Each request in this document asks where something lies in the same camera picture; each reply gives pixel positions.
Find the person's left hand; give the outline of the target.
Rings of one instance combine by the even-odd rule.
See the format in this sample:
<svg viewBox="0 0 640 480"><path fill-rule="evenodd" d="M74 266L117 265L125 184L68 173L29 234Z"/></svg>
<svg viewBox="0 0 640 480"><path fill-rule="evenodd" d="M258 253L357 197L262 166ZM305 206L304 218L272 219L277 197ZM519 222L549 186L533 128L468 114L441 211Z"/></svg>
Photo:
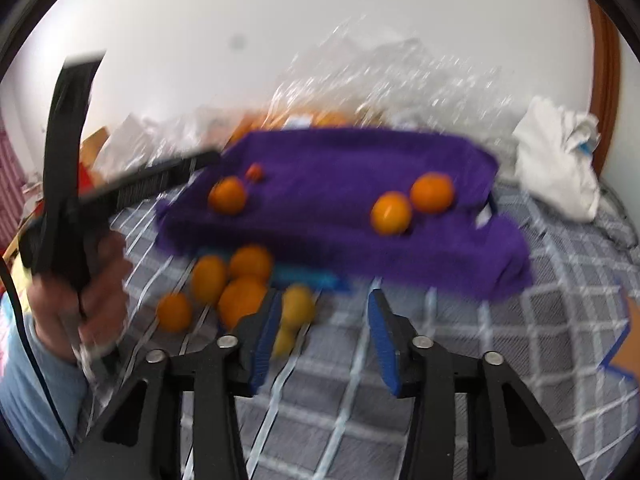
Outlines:
<svg viewBox="0 0 640 480"><path fill-rule="evenodd" d="M119 232L102 237L98 246L101 272L82 292L51 274L38 274L32 279L27 298L36 335L58 358L76 360L64 326L71 318L78 319L76 334L87 346L106 346L119 338L128 315L124 281L132 270L125 248L125 237Z"/></svg>

